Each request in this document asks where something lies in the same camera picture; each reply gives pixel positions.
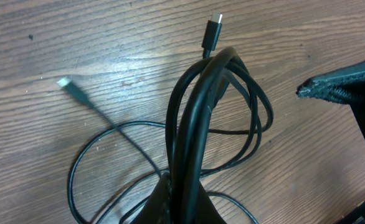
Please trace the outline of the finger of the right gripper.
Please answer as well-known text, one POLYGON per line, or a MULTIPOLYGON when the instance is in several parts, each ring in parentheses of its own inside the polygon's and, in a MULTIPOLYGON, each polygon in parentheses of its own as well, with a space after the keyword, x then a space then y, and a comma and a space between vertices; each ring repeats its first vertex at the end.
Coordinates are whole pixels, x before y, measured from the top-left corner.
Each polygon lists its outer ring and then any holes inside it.
POLYGON ((365 139, 365 60, 311 77, 298 86, 296 94, 349 105, 365 139))

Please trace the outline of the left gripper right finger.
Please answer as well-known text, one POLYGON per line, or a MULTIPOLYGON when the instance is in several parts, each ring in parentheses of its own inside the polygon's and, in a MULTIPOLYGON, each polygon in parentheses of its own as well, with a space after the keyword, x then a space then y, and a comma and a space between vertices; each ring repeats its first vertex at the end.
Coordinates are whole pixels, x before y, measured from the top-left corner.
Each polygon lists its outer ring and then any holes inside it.
POLYGON ((224 219, 219 215, 215 206, 211 202, 203 186, 199 184, 196 205, 196 223, 197 224, 226 224, 224 219))

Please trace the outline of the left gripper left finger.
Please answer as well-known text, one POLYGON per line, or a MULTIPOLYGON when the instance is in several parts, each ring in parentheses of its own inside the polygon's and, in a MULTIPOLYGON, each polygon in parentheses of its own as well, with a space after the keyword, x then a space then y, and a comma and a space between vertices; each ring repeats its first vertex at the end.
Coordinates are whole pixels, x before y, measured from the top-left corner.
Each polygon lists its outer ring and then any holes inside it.
POLYGON ((131 224, 170 224, 169 175, 164 173, 131 224))

